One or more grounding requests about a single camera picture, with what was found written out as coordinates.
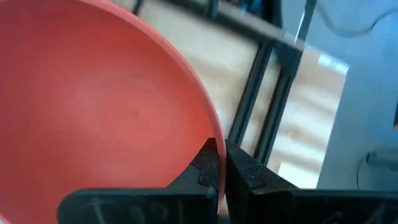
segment black cable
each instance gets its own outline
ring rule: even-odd
[[[341,27],[337,27],[335,23],[330,19],[328,11],[325,9],[323,4],[318,1],[317,2],[317,7],[316,9],[318,10],[319,14],[321,15],[322,19],[325,22],[325,25],[336,35],[341,36],[341,37],[347,37],[347,38],[355,38],[355,37],[361,37],[364,36],[368,33],[370,33],[373,28],[376,26],[378,22],[381,20],[385,19],[387,16],[398,13],[398,7],[392,7],[388,9],[387,11],[383,12],[380,16],[377,16],[374,20],[374,22],[363,29],[360,30],[353,30],[353,29],[345,29]]]

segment red bowl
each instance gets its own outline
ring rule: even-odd
[[[195,72],[156,31],[94,0],[0,0],[0,216],[56,223],[69,193],[164,188],[215,137]]]

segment black frame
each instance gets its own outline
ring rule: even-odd
[[[275,49],[281,64],[281,71],[279,73],[266,118],[262,126],[262,131],[257,140],[256,150],[254,152],[254,158],[261,164],[266,165],[279,129],[280,120],[289,96],[290,87],[293,84],[299,68],[303,52],[277,39],[271,39],[270,37],[265,36],[262,32],[253,29],[252,27],[245,26],[242,22],[234,20],[227,14],[220,12],[218,10],[218,0],[208,0],[207,4],[190,0],[164,1],[184,8],[199,17],[207,18],[239,35],[260,43],[228,137],[231,142],[238,146],[242,143],[257,99],[258,91],[267,68],[267,63],[272,50]],[[132,12],[135,15],[138,15],[142,2],[143,0],[138,0],[136,5],[133,7]],[[282,28],[281,0],[264,0],[262,3],[263,7],[266,9],[266,15],[257,16],[279,28]],[[305,40],[307,37],[316,3],[317,0],[307,0],[306,2],[303,18],[297,34],[297,38],[300,40]],[[248,7],[250,4],[258,6],[259,1],[241,0],[237,7],[240,7],[242,10],[246,10],[247,8],[250,8]]]

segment gray wall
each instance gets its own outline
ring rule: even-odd
[[[395,0],[320,0],[340,27],[361,29],[392,6]],[[284,0],[284,26],[295,33],[305,0]],[[332,33],[315,11],[307,37],[310,44],[348,62],[350,70],[336,115],[318,188],[356,189],[358,161],[376,149],[397,149],[392,128],[398,102],[398,14],[381,21],[360,38]],[[362,189],[398,190],[398,174],[388,169],[359,172]]]

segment wooden table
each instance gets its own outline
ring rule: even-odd
[[[109,0],[128,11],[134,1]],[[258,43],[163,1],[145,0],[140,18],[162,34],[197,72],[217,110],[224,135]],[[253,154],[280,66],[273,56],[261,83],[241,147]],[[348,66],[306,47],[292,85],[268,168],[301,188],[317,186]]]

